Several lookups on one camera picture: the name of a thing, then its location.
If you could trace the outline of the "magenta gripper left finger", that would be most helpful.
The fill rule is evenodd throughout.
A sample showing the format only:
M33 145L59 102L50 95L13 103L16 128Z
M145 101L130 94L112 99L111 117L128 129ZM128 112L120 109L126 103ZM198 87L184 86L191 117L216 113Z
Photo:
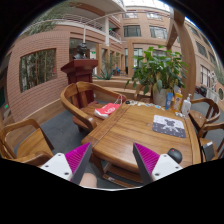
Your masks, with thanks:
M71 181L75 184L79 184L83 174L85 172L87 163L90 159L92 153L91 143L86 143L81 145L72 151L68 152L65 157L69 164L69 167L72 170L72 179Z

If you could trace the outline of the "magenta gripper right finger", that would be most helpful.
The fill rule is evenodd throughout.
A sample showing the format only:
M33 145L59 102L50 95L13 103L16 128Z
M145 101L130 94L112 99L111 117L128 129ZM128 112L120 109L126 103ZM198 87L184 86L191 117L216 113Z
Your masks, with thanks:
M153 181L151 174L159 160L160 155L138 143L133 144L133 154L136 159L143 183L151 183Z

